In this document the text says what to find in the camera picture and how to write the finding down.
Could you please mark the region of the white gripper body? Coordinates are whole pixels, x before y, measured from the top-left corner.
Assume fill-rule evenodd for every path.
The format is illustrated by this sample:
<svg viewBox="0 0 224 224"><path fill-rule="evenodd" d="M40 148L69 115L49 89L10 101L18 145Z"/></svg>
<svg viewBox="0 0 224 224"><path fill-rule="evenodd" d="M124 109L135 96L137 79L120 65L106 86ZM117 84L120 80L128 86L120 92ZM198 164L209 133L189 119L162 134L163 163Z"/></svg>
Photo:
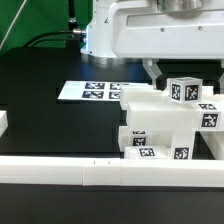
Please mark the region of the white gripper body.
<svg viewBox="0 0 224 224"><path fill-rule="evenodd" d="M108 25L118 57L224 59L224 0L120 0Z"/></svg>

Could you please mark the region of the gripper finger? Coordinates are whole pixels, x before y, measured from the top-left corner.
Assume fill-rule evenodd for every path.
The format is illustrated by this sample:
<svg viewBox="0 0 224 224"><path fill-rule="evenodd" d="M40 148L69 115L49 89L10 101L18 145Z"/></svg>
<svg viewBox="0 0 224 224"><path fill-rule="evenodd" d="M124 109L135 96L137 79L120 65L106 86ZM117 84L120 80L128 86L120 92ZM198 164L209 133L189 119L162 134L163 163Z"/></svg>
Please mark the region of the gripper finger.
<svg viewBox="0 0 224 224"><path fill-rule="evenodd" d="M219 78L220 93L224 94L224 59L221 60L222 74Z"/></svg>
<svg viewBox="0 0 224 224"><path fill-rule="evenodd" d="M158 59L143 59L143 67L151 78L152 86L156 90L166 88L165 76L158 66Z"/></svg>

